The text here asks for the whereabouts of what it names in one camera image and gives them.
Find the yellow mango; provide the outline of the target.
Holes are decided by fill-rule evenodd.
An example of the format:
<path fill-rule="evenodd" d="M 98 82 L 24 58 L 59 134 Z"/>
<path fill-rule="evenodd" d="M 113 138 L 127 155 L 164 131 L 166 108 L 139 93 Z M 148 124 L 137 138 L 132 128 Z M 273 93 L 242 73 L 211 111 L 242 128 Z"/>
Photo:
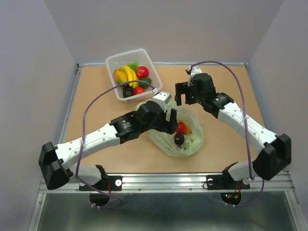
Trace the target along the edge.
<path fill-rule="evenodd" d="M 116 69 L 114 76 L 118 84 L 124 84 L 128 81 L 128 76 L 124 70 Z"/>

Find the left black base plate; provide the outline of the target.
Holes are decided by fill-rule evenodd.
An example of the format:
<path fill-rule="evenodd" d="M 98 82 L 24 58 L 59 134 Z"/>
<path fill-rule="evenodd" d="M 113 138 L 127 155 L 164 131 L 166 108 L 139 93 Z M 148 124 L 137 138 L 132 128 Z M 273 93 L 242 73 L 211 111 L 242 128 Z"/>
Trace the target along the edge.
<path fill-rule="evenodd" d="M 118 192 L 122 190 L 122 179 L 120 175 L 109 175 L 107 179 L 100 180 L 93 187 L 100 191 Z"/>

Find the green avocado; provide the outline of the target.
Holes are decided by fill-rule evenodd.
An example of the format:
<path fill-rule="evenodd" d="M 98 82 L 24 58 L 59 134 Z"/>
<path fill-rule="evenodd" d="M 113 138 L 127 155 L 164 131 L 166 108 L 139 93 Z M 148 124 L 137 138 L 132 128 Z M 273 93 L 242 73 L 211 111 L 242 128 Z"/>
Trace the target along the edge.
<path fill-rule="evenodd" d="M 144 77 L 140 79 L 140 82 L 138 85 L 142 87 L 143 89 L 147 89 L 152 84 L 152 80 L 149 77 Z"/>

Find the red strawberry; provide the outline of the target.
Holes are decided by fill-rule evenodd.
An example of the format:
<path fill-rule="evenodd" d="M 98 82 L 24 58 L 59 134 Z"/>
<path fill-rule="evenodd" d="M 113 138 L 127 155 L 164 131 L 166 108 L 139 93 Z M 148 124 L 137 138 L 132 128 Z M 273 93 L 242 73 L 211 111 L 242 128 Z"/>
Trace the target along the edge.
<path fill-rule="evenodd" d="M 133 90 L 134 95 L 138 95 L 138 94 L 142 94 L 145 93 L 145 90 L 143 87 L 137 86 L 134 90 Z"/>

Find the dark purple mangosteen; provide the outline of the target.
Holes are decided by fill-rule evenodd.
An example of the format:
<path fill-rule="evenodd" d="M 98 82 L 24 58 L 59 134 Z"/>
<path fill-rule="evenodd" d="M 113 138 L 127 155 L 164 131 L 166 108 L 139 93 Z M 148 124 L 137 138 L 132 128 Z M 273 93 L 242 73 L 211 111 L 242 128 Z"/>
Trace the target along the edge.
<path fill-rule="evenodd" d="M 177 133 L 175 134 L 174 136 L 174 143 L 179 147 L 181 148 L 182 145 L 184 144 L 185 142 L 185 137 L 182 133 Z"/>

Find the aluminium mounting rail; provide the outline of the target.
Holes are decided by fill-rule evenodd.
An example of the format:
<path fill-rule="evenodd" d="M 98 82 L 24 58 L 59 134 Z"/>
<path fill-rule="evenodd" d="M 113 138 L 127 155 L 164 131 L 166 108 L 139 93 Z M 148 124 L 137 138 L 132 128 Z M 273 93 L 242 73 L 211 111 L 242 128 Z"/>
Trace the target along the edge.
<path fill-rule="evenodd" d="M 110 174 L 122 176 L 122 180 L 117 180 L 111 186 L 113 194 L 133 194 L 133 193 L 224 193 L 236 192 L 241 189 L 244 192 L 259 192 L 262 186 L 262 179 L 256 177 L 255 180 L 244 180 L 245 184 L 249 183 L 250 188 L 244 189 L 243 186 L 234 186 L 234 189 L 208 189 L 205 183 L 212 180 L 214 173 L 183 173 L 183 174 Z M 72 179 L 65 186 L 55 190 L 48 190 L 44 180 L 41 180 L 39 193 L 88 193 L 82 187 L 84 184 Z M 295 187 L 291 176 L 287 172 L 276 175 L 272 180 L 265 181 L 264 192 L 293 192 Z"/>

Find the red-orange peach fruit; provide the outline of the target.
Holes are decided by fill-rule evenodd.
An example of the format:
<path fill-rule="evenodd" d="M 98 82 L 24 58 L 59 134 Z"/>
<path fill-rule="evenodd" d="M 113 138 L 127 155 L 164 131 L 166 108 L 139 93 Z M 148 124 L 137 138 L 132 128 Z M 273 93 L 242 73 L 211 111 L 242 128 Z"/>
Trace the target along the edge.
<path fill-rule="evenodd" d="M 189 127 L 182 121 L 178 122 L 178 127 L 176 128 L 177 133 L 181 133 L 184 135 L 190 134 L 191 130 Z"/>

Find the white perforated plastic basket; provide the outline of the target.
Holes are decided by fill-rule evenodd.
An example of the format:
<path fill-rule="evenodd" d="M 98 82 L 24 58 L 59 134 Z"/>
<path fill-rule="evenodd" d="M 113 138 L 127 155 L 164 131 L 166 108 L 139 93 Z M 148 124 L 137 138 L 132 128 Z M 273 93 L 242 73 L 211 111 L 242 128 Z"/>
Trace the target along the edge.
<path fill-rule="evenodd" d="M 152 85 L 158 90 L 161 90 L 163 87 L 163 83 L 160 79 L 160 76 L 158 72 L 156 71 L 156 68 L 150 56 L 148 55 L 147 51 L 144 49 L 136 49 L 136 50 L 131 50 L 131 51 L 115 54 L 113 56 L 108 57 L 105 60 L 105 63 L 106 63 L 107 71 L 108 71 L 113 87 L 118 85 L 114 77 L 114 71 L 116 69 L 119 69 L 123 65 L 128 65 L 130 63 L 138 63 L 141 66 L 147 67 L 149 69 L 149 78 L 152 80 Z M 127 97 L 127 98 L 123 97 L 122 87 L 118 87 L 114 89 L 114 92 L 116 94 L 116 97 L 123 103 L 134 103 L 140 100 L 146 100 L 153 96 L 151 87 L 148 87 L 145 90 L 145 93 L 134 95 L 134 96 Z"/>

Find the red apple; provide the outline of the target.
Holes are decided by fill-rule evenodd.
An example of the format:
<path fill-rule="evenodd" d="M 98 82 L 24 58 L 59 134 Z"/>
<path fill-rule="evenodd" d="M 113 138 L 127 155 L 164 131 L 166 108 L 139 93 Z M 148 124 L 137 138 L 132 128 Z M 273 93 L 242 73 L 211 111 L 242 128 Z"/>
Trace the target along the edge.
<path fill-rule="evenodd" d="M 138 79 L 146 78 L 149 76 L 149 70 L 145 66 L 138 67 L 135 73 Z"/>

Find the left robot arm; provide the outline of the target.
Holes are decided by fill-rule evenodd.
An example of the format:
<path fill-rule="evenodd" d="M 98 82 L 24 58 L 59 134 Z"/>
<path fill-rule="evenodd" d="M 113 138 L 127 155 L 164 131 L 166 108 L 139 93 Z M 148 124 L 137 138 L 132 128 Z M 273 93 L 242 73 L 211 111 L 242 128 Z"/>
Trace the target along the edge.
<path fill-rule="evenodd" d="M 45 143 L 40 151 L 38 165 L 47 189 L 55 190 L 69 182 L 74 175 L 72 166 L 80 168 L 82 158 L 137 139 L 152 129 L 173 134 L 177 127 L 177 110 L 164 110 L 157 102 L 147 101 L 138 110 L 115 118 L 79 139 L 57 145 Z"/>

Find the light green plastic bag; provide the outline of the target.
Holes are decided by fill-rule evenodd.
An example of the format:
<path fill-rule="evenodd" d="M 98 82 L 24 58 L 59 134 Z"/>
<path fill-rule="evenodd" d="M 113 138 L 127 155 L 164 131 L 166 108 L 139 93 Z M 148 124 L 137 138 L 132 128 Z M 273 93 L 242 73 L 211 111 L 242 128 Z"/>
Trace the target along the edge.
<path fill-rule="evenodd" d="M 189 134 L 184 135 L 183 144 L 175 144 L 175 134 L 170 135 L 153 129 L 148 131 L 147 134 L 150 140 L 168 156 L 178 158 L 192 156 L 202 147 L 205 141 L 202 126 L 194 112 L 183 106 L 176 106 L 174 100 L 171 100 L 167 105 L 167 116 L 170 116 L 171 109 L 177 110 L 177 121 L 185 123 L 190 130 Z"/>

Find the yellow banana bunch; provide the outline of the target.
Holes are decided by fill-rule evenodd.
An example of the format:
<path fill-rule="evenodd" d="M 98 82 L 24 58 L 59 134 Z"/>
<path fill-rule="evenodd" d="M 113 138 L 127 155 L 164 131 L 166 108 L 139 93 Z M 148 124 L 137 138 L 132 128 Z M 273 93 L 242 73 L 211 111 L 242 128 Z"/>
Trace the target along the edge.
<path fill-rule="evenodd" d="M 121 70 L 125 71 L 125 73 L 127 74 L 128 85 L 131 88 L 135 89 L 138 86 L 138 82 L 136 82 L 136 80 L 138 80 L 136 73 L 127 65 L 122 66 Z"/>

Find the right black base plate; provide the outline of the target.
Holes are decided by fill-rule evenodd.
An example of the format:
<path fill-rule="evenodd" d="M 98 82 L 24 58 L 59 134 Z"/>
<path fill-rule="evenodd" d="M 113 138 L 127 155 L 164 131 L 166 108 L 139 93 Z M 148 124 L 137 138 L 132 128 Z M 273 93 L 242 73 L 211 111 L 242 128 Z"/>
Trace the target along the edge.
<path fill-rule="evenodd" d="M 208 190 L 247 190 L 250 184 L 244 184 L 242 180 L 234 181 L 225 175 L 209 175 L 203 183 L 203 188 Z"/>

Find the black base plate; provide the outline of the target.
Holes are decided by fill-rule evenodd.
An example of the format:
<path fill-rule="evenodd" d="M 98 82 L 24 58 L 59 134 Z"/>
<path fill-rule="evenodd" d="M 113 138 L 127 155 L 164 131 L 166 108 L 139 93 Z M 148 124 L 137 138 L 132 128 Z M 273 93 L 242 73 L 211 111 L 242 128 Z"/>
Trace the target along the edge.
<path fill-rule="evenodd" d="M 122 179 L 120 175 L 109 175 L 107 179 L 100 180 L 93 187 L 100 191 L 118 192 L 122 190 Z"/>
<path fill-rule="evenodd" d="M 247 190 L 250 184 L 244 184 L 242 180 L 234 181 L 225 175 L 209 175 L 203 183 L 203 188 L 208 190 Z"/>

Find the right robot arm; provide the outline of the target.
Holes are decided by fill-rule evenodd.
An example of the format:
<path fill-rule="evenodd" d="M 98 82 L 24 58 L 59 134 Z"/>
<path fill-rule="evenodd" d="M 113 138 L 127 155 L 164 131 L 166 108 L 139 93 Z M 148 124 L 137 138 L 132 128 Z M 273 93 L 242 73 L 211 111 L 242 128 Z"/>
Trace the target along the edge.
<path fill-rule="evenodd" d="M 291 138 L 267 130 L 245 114 L 230 96 L 216 92 L 212 77 L 207 73 L 194 74 L 189 81 L 177 83 L 175 91 L 178 106 L 184 95 L 186 104 L 201 105 L 206 112 L 243 136 L 258 153 L 255 160 L 234 163 L 224 169 L 221 182 L 225 187 L 232 188 L 240 180 L 250 177 L 271 180 L 291 164 Z"/>

